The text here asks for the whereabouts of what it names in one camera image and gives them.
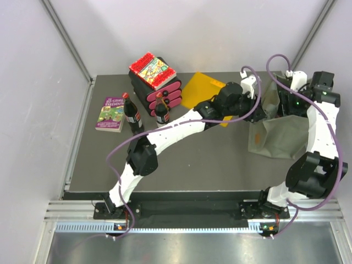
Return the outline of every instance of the gray tabletop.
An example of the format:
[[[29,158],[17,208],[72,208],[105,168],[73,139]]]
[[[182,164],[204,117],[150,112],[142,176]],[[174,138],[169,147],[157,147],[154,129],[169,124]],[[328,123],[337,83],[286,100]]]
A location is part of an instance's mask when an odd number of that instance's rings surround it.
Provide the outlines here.
[[[206,73],[224,83],[240,83],[239,73]],[[263,86],[270,81],[265,72],[259,72]],[[193,73],[178,74],[183,86]],[[105,163],[106,156],[121,142],[132,136],[128,123],[121,133],[95,130],[102,104],[108,96],[129,92],[140,110],[146,130],[157,127],[137,97],[127,75],[99,75],[76,158],[69,191],[109,191],[117,182]],[[177,106],[170,112],[171,120],[188,109]],[[167,148],[158,156],[159,167],[143,179],[136,190],[260,190],[285,180],[292,160],[272,159],[248,152],[249,123],[242,121],[226,128],[216,126],[195,134]],[[128,145],[112,158],[117,170],[123,171]]]

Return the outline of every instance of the bottle label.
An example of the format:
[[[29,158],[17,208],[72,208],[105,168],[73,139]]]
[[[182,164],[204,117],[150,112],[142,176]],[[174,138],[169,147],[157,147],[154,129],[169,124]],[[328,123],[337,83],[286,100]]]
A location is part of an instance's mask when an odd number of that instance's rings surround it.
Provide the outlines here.
[[[141,120],[141,115],[139,115],[139,111],[137,112],[137,114],[134,117],[128,117],[126,116],[126,120],[129,123],[136,123],[138,122],[139,127],[142,126],[142,120]]]

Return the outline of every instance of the pink foam block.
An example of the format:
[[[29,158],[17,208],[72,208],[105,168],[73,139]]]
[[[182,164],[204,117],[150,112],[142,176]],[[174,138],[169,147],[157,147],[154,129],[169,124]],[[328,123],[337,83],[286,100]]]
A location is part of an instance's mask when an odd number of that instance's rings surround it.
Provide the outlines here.
[[[169,100],[169,103],[167,103],[167,101],[165,102],[167,105],[171,103],[172,100],[176,99],[177,97],[180,97],[181,95],[181,90],[177,90],[177,91],[174,91],[172,93],[170,93],[168,96],[163,96],[163,99],[165,101],[165,99],[168,99]],[[150,105],[149,105],[149,109],[154,109],[155,108],[155,105],[156,105],[156,101],[153,101]]]
[[[171,108],[178,106],[181,103],[182,99],[181,97],[176,98],[175,100],[172,100],[168,106],[170,106]],[[154,110],[151,112],[151,115],[154,117],[155,116],[155,112]]]
[[[147,96],[147,101],[148,102],[153,102],[155,101],[155,96],[158,92],[161,92],[163,93],[163,91],[167,91],[169,94],[177,89],[179,89],[181,87],[181,82],[180,81],[175,81],[173,82],[172,84],[170,85],[167,85],[165,87],[162,87],[160,88],[159,90],[157,91],[154,91],[152,93],[150,93],[148,96]]]

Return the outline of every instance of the book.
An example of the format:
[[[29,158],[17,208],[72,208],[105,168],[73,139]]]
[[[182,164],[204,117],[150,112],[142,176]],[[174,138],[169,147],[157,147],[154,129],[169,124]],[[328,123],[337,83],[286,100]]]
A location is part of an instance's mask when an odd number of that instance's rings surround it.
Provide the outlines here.
[[[124,100],[121,97],[106,97],[95,129],[121,132],[124,120],[123,105]]]
[[[174,69],[150,52],[147,52],[129,68],[154,90],[160,89],[176,76]]]

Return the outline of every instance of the purple cable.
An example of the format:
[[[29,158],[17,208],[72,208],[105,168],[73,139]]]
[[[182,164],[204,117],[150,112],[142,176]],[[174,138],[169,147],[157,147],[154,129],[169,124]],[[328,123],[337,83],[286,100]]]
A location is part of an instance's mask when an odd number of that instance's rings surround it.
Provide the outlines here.
[[[296,213],[295,213],[295,215],[292,217],[292,219],[290,220],[290,222],[288,222],[287,225],[285,225],[285,227],[280,230],[280,232],[278,232],[276,235],[273,235],[274,238],[277,238],[279,235],[281,235],[286,229],[288,229],[288,228],[293,224],[293,222],[296,220],[296,218],[297,218],[297,216],[298,216],[298,212],[299,212],[299,209],[296,208]]]
[[[321,202],[319,203],[318,205],[314,206],[314,207],[311,207],[311,208],[304,208],[304,207],[299,207],[295,204],[293,204],[292,202],[290,202],[289,200],[287,200],[287,203],[293,207],[295,207],[296,209],[298,210],[302,210],[302,211],[313,211],[313,210],[316,210],[316,209],[319,209],[320,207],[324,206],[331,198],[332,196],[335,194],[336,190],[337,190],[337,187],[340,183],[340,180],[341,180],[341,175],[342,175],[342,165],[343,165],[343,153],[342,153],[342,149],[341,149],[341,146],[340,146],[340,143],[336,137],[336,134],[332,128],[332,126],[329,124],[328,122],[328,117],[325,115],[324,111],[322,109],[320,109],[320,107],[318,105],[316,105],[312,100],[310,100],[309,98],[305,97],[304,95],[301,95],[300,93],[297,93],[293,90],[291,90],[289,87],[286,87],[285,85],[283,85],[281,82],[279,82],[275,77],[274,75],[270,72],[270,69],[269,69],[269,64],[271,62],[271,60],[273,58],[276,58],[276,57],[282,57],[284,58],[287,63],[288,63],[288,68],[289,70],[291,69],[291,64],[288,60],[288,58],[285,56],[285,55],[282,55],[282,54],[275,54],[273,56],[271,56],[269,58],[269,60],[267,61],[266,63],[266,71],[268,72],[269,76],[271,77],[271,79],[276,83],[278,84],[279,86],[281,86],[283,89],[285,89],[286,91],[288,92],[291,92],[293,93],[295,96],[298,96],[299,98],[303,99],[304,101],[308,102],[309,104],[311,104],[312,106],[314,106],[318,112],[324,117],[325,121],[327,121],[327,126],[329,128],[329,131],[331,133],[331,137],[332,139],[334,140],[334,143],[335,143],[335,146],[336,146],[336,150],[337,150],[337,154],[338,154],[338,158],[339,158],[339,162],[338,162],[338,170],[337,170],[337,177],[336,177],[336,181],[335,181],[335,184],[334,184],[334,187],[332,188],[330,194]]]
[[[235,123],[235,122],[238,122],[240,120],[243,120],[247,117],[249,117],[251,114],[253,114],[254,110],[257,108],[257,106],[259,105],[260,103],[260,98],[261,98],[261,83],[260,83],[260,78],[257,74],[257,72],[255,72],[255,70],[250,67],[250,66],[243,66],[241,68],[241,72],[244,71],[244,69],[249,69],[255,76],[256,80],[257,80],[257,83],[258,83],[258,97],[257,97],[257,100],[254,104],[254,106],[252,107],[252,109],[247,113],[245,114],[244,116],[242,117],[239,117],[239,118],[236,118],[236,119],[233,119],[233,120],[208,120],[208,119],[201,119],[201,120],[187,120],[187,121],[184,121],[184,122],[180,122],[179,124],[182,125],[182,124],[187,124],[187,123],[193,123],[193,122],[205,122],[205,123],[217,123],[217,124],[222,124],[222,123]],[[146,131],[146,132],[143,132],[143,133],[140,133],[140,134],[137,134],[137,135],[134,135],[133,137],[130,137],[129,139],[127,139],[126,141],[122,142],[120,145],[118,145],[116,148],[114,148],[113,151],[111,151],[109,153],[109,155],[106,157],[106,163],[108,164],[108,166],[111,168],[112,171],[115,172],[115,175],[118,179],[118,183],[119,183],[119,196],[120,196],[120,199],[123,203],[123,205],[126,207],[127,211],[130,213],[131,215],[131,218],[132,218],[132,224],[130,226],[130,228],[128,230],[126,230],[125,233],[123,233],[122,235],[118,236],[117,238],[121,238],[121,237],[124,237],[125,235],[127,235],[130,230],[134,227],[135,225],[135,217],[134,217],[134,214],[131,210],[131,208],[127,205],[127,203],[125,202],[125,200],[123,199],[123,196],[122,196],[122,193],[121,193],[121,176],[120,174],[118,173],[118,171],[111,165],[111,157],[124,145],[126,145],[127,143],[131,142],[132,140],[135,140],[137,138],[140,138],[142,136],[146,136],[148,134],[151,134],[151,133],[156,133],[156,132],[159,132],[159,131],[162,131],[162,130],[167,130],[167,129],[170,129],[172,128],[172,126],[167,126],[167,127],[163,127],[163,128],[158,128],[158,129],[154,129],[154,130],[149,130],[149,131]]]

